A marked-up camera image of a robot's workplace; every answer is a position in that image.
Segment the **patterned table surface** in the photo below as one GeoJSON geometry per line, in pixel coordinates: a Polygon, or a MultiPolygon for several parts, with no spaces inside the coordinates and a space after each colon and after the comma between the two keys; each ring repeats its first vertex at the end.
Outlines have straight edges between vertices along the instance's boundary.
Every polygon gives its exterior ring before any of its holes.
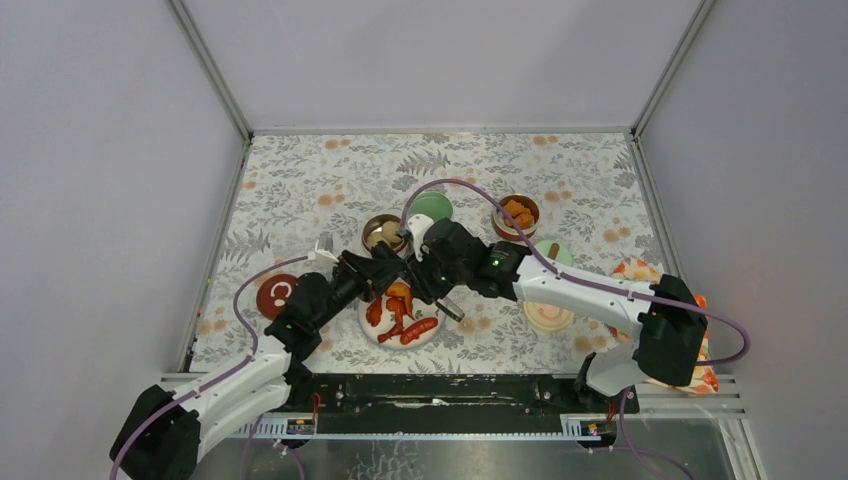
{"type": "MultiPolygon", "coordinates": [[[[523,193],[542,211],[534,240],[557,239],[575,265],[611,274],[625,258],[661,267],[633,161],[622,134],[429,134],[257,136],[242,188],[199,317],[190,370],[206,372],[249,349],[250,337],[233,315],[239,285],[273,262],[304,255],[322,231],[336,253],[362,253],[359,235],[376,214],[400,214],[415,187],[461,178],[496,198],[523,193]]],[[[485,242],[499,240],[491,207],[471,190],[440,185],[454,220],[485,242]]],[[[317,265],[285,269],[299,275],[317,265]]],[[[241,309],[257,329],[256,289],[241,309]]],[[[575,373],[586,354],[616,340],[599,322],[577,316],[554,334],[531,328],[516,304],[487,300],[465,288],[451,299],[465,310],[432,342],[410,352],[384,350],[362,333],[354,309],[321,329],[323,343],[307,360],[313,372],[337,373],[575,373]]]]}

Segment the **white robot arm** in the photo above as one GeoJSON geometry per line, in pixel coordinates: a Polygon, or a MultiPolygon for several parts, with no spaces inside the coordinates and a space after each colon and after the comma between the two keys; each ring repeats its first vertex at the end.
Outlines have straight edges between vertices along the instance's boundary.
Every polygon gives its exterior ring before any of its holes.
{"type": "MultiPolygon", "coordinates": [[[[616,280],[552,263],[559,272],[595,283],[653,295],[650,284],[646,282],[616,280]]],[[[633,353],[639,348],[642,331],[639,316],[648,313],[651,302],[628,299],[564,280],[549,272],[533,256],[528,256],[521,262],[517,273],[519,280],[514,284],[514,288],[518,300],[562,307],[604,322],[632,338],[631,341],[594,357],[586,372],[586,384],[589,387],[611,397],[622,389],[648,378],[633,359],[633,353]]]]}
{"type": "Polygon", "coordinates": [[[316,272],[297,279],[286,309],[260,335],[255,354],[233,359],[174,392],[158,385],[143,392],[113,444],[112,459],[134,432],[145,431],[148,437],[131,445],[121,468],[136,479],[188,478],[207,452],[252,418],[287,401],[302,401],[312,376],[303,361],[321,343],[320,328],[356,299],[373,301],[399,276],[416,298],[435,303],[454,319],[461,319],[461,312],[441,302],[454,287],[465,285],[490,298],[559,306],[630,335],[631,341],[584,360],[573,382],[580,402],[607,405],[622,389],[649,376],[669,385],[690,382],[706,319],[644,299],[694,303],[679,279],[663,276],[658,285],[649,285],[559,264],[552,265],[554,272],[525,246],[485,245],[447,219],[434,224],[416,215],[407,227],[414,255],[400,258],[382,243],[371,251],[372,258],[342,252],[337,262],[327,262],[335,265],[329,280],[316,272]],[[641,295],[608,293],[589,282],[641,295]],[[160,412],[177,398],[185,400],[160,412]]]}

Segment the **wooden bowl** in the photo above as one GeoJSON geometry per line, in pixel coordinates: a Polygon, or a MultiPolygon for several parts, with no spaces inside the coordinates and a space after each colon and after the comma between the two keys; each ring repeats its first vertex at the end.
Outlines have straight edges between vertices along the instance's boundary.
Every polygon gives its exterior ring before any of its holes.
{"type": "MultiPolygon", "coordinates": [[[[365,241],[368,239],[368,235],[371,235],[374,232],[379,232],[383,229],[383,224],[386,222],[395,221],[400,225],[400,218],[397,215],[392,215],[390,213],[384,213],[382,215],[377,215],[376,217],[365,222],[365,226],[362,227],[362,247],[365,248],[366,252],[370,252],[371,249],[365,244],[365,241]]],[[[392,247],[392,250],[395,253],[401,253],[406,249],[407,241],[406,239],[402,239],[400,243],[389,244],[392,247]]]]}
{"type": "MultiPolygon", "coordinates": [[[[510,200],[515,200],[530,209],[530,213],[533,215],[533,225],[525,228],[524,234],[527,235],[527,238],[532,237],[533,234],[536,233],[536,228],[539,226],[539,206],[536,205],[536,202],[530,199],[530,197],[519,194],[507,195],[502,198],[500,201],[501,206],[506,205],[510,200]]],[[[521,241],[521,237],[519,237],[518,232],[512,228],[512,224],[505,222],[503,216],[501,216],[501,212],[495,207],[492,207],[492,227],[495,229],[495,233],[504,240],[509,240],[511,242],[521,241]]]]}

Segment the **bowl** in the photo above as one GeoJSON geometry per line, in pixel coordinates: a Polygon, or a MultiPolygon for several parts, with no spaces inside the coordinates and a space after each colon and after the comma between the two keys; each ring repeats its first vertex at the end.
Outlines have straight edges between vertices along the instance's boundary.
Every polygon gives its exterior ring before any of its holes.
{"type": "Polygon", "coordinates": [[[409,206],[409,213],[406,218],[420,213],[433,219],[433,223],[438,222],[443,218],[448,220],[453,219],[453,204],[448,197],[439,192],[422,193],[415,197],[412,205],[409,206]]]}
{"type": "MultiPolygon", "coordinates": [[[[527,235],[527,238],[532,237],[533,234],[536,233],[536,228],[539,226],[539,206],[536,205],[536,202],[534,202],[530,197],[519,194],[507,195],[502,198],[500,200],[501,206],[506,205],[510,200],[515,200],[530,209],[530,213],[533,215],[533,225],[525,228],[524,234],[527,235]]],[[[494,207],[492,207],[492,227],[495,229],[495,233],[504,240],[509,240],[511,242],[521,241],[521,237],[519,237],[518,232],[512,228],[512,224],[505,222],[503,216],[501,216],[501,212],[494,207]]]]}
{"type": "MultiPolygon", "coordinates": [[[[365,244],[365,241],[368,239],[368,235],[371,235],[374,232],[380,232],[383,230],[383,224],[386,222],[395,221],[400,225],[400,217],[397,215],[392,215],[390,213],[384,213],[382,215],[377,215],[372,219],[365,222],[365,226],[362,227],[362,247],[365,248],[365,251],[370,252],[371,249],[365,244]]],[[[389,244],[392,247],[392,250],[395,253],[401,253],[406,249],[407,241],[406,239],[402,239],[400,243],[389,244]]]]}

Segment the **purple cable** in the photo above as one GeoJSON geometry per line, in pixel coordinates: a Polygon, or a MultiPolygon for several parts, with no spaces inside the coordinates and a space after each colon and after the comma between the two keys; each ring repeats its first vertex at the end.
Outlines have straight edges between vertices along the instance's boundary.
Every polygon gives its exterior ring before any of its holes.
{"type": "MultiPolygon", "coordinates": [[[[593,448],[592,452],[593,453],[633,453],[633,454],[636,454],[636,455],[649,455],[649,456],[661,458],[661,459],[665,460],[666,462],[668,462],[668,463],[674,465],[675,467],[679,468],[680,471],[683,472],[684,475],[689,477],[689,480],[696,480],[695,474],[692,473],[692,470],[690,470],[686,465],[681,463],[679,460],[676,460],[676,459],[674,459],[674,458],[672,458],[672,457],[670,457],[670,456],[668,456],[668,455],[666,455],[662,452],[657,452],[655,450],[644,450],[644,449],[635,448],[635,447],[615,447],[615,448],[612,448],[612,449],[609,449],[609,448],[593,448]]],[[[584,449],[566,450],[566,451],[561,452],[561,453],[565,453],[565,454],[569,454],[569,455],[577,455],[577,454],[586,455],[586,454],[588,454],[588,452],[584,449]]]]}
{"type": "Polygon", "coordinates": [[[138,437],[140,437],[141,434],[144,433],[144,431],[147,429],[147,427],[149,427],[153,422],[158,420],[159,417],[168,413],[172,408],[174,408],[177,405],[185,402],[186,400],[188,400],[189,398],[191,398],[195,395],[197,395],[197,392],[192,390],[192,391],[186,393],[185,395],[183,395],[182,397],[171,401],[171,403],[165,405],[164,407],[160,408],[159,410],[156,410],[153,413],[153,415],[147,417],[147,420],[141,422],[141,425],[139,425],[138,428],[136,428],[135,431],[130,434],[130,436],[127,438],[127,441],[124,442],[124,444],[121,446],[121,449],[118,450],[118,454],[115,455],[115,463],[112,464],[112,470],[109,472],[109,479],[115,480],[116,478],[118,478],[118,467],[121,465],[121,462],[124,460],[124,457],[127,455],[127,452],[129,451],[130,446],[136,440],[138,440],[138,437]]]}
{"type": "Polygon", "coordinates": [[[596,283],[596,282],[593,282],[591,280],[584,280],[582,278],[578,278],[578,277],[575,277],[573,275],[569,275],[565,272],[558,272],[557,269],[548,261],[548,259],[545,258],[545,256],[542,255],[541,252],[539,252],[539,250],[530,242],[530,239],[527,238],[527,235],[524,233],[524,230],[522,230],[521,227],[518,226],[518,223],[516,223],[515,219],[512,218],[512,215],[510,215],[509,212],[506,211],[506,209],[503,207],[503,205],[501,205],[500,202],[495,200],[491,195],[486,193],[480,187],[472,185],[468,182],[465,182],[465,181],[462,181],[462,180],[457,180],[457,179],[454,179],[454,178],[446,178],[446,179],[442,179],[442,180],[433,180],[432,182],[425,183],[424,185],[419,187],[417,190],[415,190],[412,193],[412,195],[410,195],[409,199],[406,201],[406,204],[403,206],[403,213],[401,213],[401,225],[406,225],[406,217],[409,214],[409,207],[412,206],[412,201],[415,200],[415,197],[417,197],[419,194],[421,194],[421,192],[423,192],[423,191],[425,191],[425,190],[427,190],[427,189],[429,189],[429,188],[431,188],[435,185],[439,185],[439,184],[442,184],[442,183],[455,183],[457,185],[462,185],[464,187],[468,187],[471,190],[474,190],[475,192],[480,194],[486,200],[488,200],[492,205],[495,206],[495,208],[498,209],[498,211],[501,213],[501,215],[504,216],[504,218],[508,219],[510,221],[510,223],[512,223],[512,228],[515,229],[515,231],[518,233],[518,236],[521,237],[521,240],[524,241],[525,244],[527,244],[527,247],[530,249],[530,252],[533,253],[533,256],[536,257],[536,260],[538,260],[539,263],[542,264],[542,266],[544,266],[545,268],[547,268],[551,272],[554,272],[556,274],[556,276],[563,278],[565,280],[568,280],[569,282],[576,283],[578,285],[582,285],[584,287],[594,288],[596,290],[601,290],[601,291],[604,291],[604,292],[613,293],[613,294],[616,294],[616,295],[621,295],[623,297],[630,296],[632,298],[638,298],[639,300],[645,300],[645,301],[648,301],[648,302],[656,302],[656,303],[659,303],[659,304],[662,304],[662,305],[668,305],[670,307],[677,307],[677,308],[681,308],[683,310],[688,310],[690,312],[695,312],[695,313],[698,313],[700,315],[706,315],[706,316],[709,316],[709,317],[712,317],[712,318],[718,320],[721,323],[729,325],[731,328],[733,328],[734,330],[739,332],[739,334],[742,336],[742,348],[738,352],[736,352],[735,354],[733,354],[729,357],[726,357],[726,358],[718,358],[718,359],[713,359],[713,360],[698,361],[698,362],[695,362],[695,365],[698,365],[698,366],[722,365],[722,364],[734,362],[734,361],[739,360],[740,358],[744,357],[748,353],[748,350],[750,350],[750,348],[751,348],[750,347],[751,337],[748,335],[747,330],[745,330],[745,328],[742,327],[742,325],[740,325],[736,321],[734,321],[734,320],[732,320],[728,317],[725,317],[724,315],[711,312],[711,311],[704,309],[704,308],[701,308],[697,305],[692,305],[692,304],[680,302],[680,301],[677,301],[677,300],[670,300],[670,299],[667,299],[667,298],[657,297],[657,296],[654,296],[654,295],[647,295],[647,294],[639,293],[639,292],[633,292],[631,294],[631,292],[629,290],[624,289],[624,288],[617,288],[617,287],[613,287],[613,286],[610,286],[610,285],[604,285],[602,283],[596,283]]]}
{"type": "Polygon", "coordinates": [[[303,468],[303,460],[300,459],[300,455],[297,454],[297,451],[293,448],[289,448],[286,445],[283,445],[283,451],[289,452],[292,454],[294,458],[294,463],[297,465],[297,471],[300,472],[300,480],[306,480],[306,470],[303,468]]]}
{"type": "Polygon", "coordinates": [[[256,349],[259,347],[259,336],[256,334],[256,331],[253,329],[253,327],[251,327],[250,324],[247,323],[247,320],[245,320],[244,317],[239,312],[239,310],[238,310],[238,299],[239,299],[239,297],[241,296],[242,292],[244,292],[244,289],[247,288],[248,285],[253,283],[254,280],[261,277],[262,275],[265,275],[266,273],[268,273],[272,270],[276,270],[278,268],[285,267],[286,265],[301,262],[303,260],[306,260],[306,258],[307,257],[305,257],[305,256],[297,257],[297,258],[292,258],[291,260],[286,260],[284,262],[280,262],[280,263],[271,265],[270,267],[268,267],[264,270],[261,270],[256,275],[247,279],[247,281],[244,282],[238,288],[238,290],[236,290],[236,294],[233,297],[233,312],[236,314],[236,318],[238,319],[238,321],[242,324],[242,326],[244,328],[247,329],[247,332],[250,333],[250,337],[253,339],[253,345],[251,346],[251,349],[250,349],[250,355],[247,355],[246,357],[244,357],[244,360],[242,360],[235,367],[227,370],[226,372],[222,373],[221,375],[218,375],[217,377],[213,378],[212,380],[209,380],[208,382],[201,385],[200,388],[197,389],[198,390],[197,392],[192,390],[191,392],[183,395],[182,397],[180,397],[180,398],[172,401],[171,403],[165,405],[164,407],[160,408],[153,415],[148,417],[147,420],[142,422],[141,425],[139,425],[138,428],[136,428],[135,431],[132,434],[130,434],[130,436],[127,438],[127,441],[124,442],[123,446],[121,446],[121,449],[118,451],[118,454],[115,456],[115,462],[112,463],[112,470],[109,472],[109,480],[116,480],[118,478],[118,468],[120,467],[121,463],[124,461],[124,457],[127,455],[127,452],[129,451],[130,446],[132,446],[132,444],[138,439],[138,437],[141,436],[141,434],[144,432],[144,430],[146,430],[147,427],[149,427],[154,421],[156,421],[162,415],[168,413],[171,409],[176,408],[177,405],[185,402],[189,398],[192,398],[195,395],[198,395],[199,393],[202,393],[202,392],[208,390],[209,388],[212,388],[215,385],[223,382],[224,380],[232,377],[233,375],[236,374],[236,372],[238,372],[239,370],[244,368],[245,365],[250,363],[250,360],[253,358],[253,355],[256,353],[256,349]]]}
{"type": "Polygon", "coordinates": [[[247,434],[247,441],[244,442],[244,450],[241,452],[241,465],[239,466],[239,480],[244,480],[244,470],[247,468],[245,462],[247,461],[247,452],[250,450],[250,441],[253,440],[253,436],[256,435],[256,429],[259,428],[259,422],[262,421],[262,415],[256,417],[256,421],[253,422],[253,426],[250,427],[250,433],[247,434]]]}
{"type": "Polygon", "coordinates": [[[662,472],[660,472],[656,468],[649,465],[648,462],[646,462],[645,459],[642,458],[642,453],[653,455],[655,457],[665,458],[666,460],[674,463],[679,469],[683,470],[683,473],[685,473],[691,480],[695,480],[695,475],[693,475],[692,472],[679,461],[674,460],[671,457],[665,455],[664,453],[660,453],[656,450],[639,449],[633,446],[633,441],[630,440],[630,434],[627,432],[627,427],[624,425],[624,405],[627,403],[627,394],[630,393],[630,390],[632,388],[632,386],[627,387],[621,392],[621,405],[618,408],[618,428],[619,430],[621,430],[622,435],[624,435],[624,441],[627,443],[627,447],[633,452],[633,456],[636,457],[636,460],[639,460],[639,463],[641,463],[642,466],[645,467],[645,470],[653,473],[655,477],[661,480],[669,480],[669,478],[663,475],[662,472]]]}

